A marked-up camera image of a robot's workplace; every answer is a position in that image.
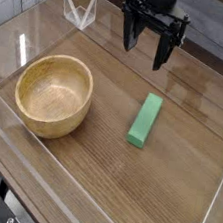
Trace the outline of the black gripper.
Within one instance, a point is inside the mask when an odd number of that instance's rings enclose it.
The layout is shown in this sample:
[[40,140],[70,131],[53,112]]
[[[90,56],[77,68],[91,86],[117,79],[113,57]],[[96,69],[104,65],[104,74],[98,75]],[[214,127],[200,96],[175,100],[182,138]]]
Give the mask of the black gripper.
[[160,35],[152,69],[157,71],[168,61],[175,45],[184,40],[185,29],[191,22],[189,15],[178,5],[178,0],[125,0],[123,42],[126,51],[137,44],[145,28]]

